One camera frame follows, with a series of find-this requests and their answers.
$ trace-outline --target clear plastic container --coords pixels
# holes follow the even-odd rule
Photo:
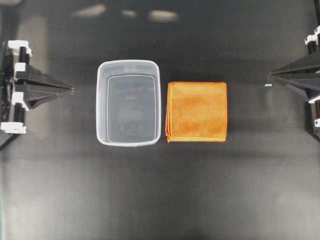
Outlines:
[[[105,145],[155,144],[161,134],[159,67],[148,60],[107,61],[96,84],[96,136]]]

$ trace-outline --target orange towel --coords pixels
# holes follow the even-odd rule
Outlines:
[[[227,125],[225,82],[168,84],[165,121],[168,142],[225,142]]]

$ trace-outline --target dark work surface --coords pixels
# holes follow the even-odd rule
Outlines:
[[[74,14],[97,4],[98,16]],[[179,18],[154,22],[152,10]],[[26,0],[12,11],[30,63],[75,94],[27,112],[28,133],[0,152],[5,239],[319,238],[320,143],[302,98],[264,87],[271,69],[307,54],[312,0]],[[120,59],[160,68],[155,145],[97,140],[97,69]],[[171,81],[227,82],[226,143],[167,143]]]

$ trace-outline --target transparent plastic box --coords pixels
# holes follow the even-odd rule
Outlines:
[[[161,135],[159,67],[148,60],[107,61],[96,84],[96,136],[105,145],[155,144]]]

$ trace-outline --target white plastic clip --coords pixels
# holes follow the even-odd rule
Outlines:
[[[7,134],[26,134],[27,127],[22,122],[1,122],[0,129]]]
[[[316,96],[315,98],[312,98],[311,100],[309,100],[310,104],[314,104],[316,101],[320,100],[320,95]]]
[[[318,35],[309,35],[304,39],[305,45],[308,45],[310,42],[315,42],[317,45],[319,44]]]
[[[14,106],[16,104],[22,104],[22,107],[26,111],[29,111],[29,108],[28,108],[27,104],[24,101],[24,93],[22,91],[14,91],[12,93],[11,104],[14,105]]]
[[[320,128],[320,118],[314,120],[314,125],[316,128]]]
[[[25,72],[26,71],[26,63],[25,62],[17,62],[14,64],[14,73],[13,78],[17,80],[17,72]]]
[[[318,27],[314,30],[314,34],[315,34],[315,35],[319,35],[319,34],[320,34],[320,26],[318,26]]]
[[[29,42],[24,40],[9,40],[8,41],[8,48],[12,49],[12,53],[15,56],[19,56],[20,47],[26,48],[26,54],[29,54],[32,57],[32,50],[29,47]]]

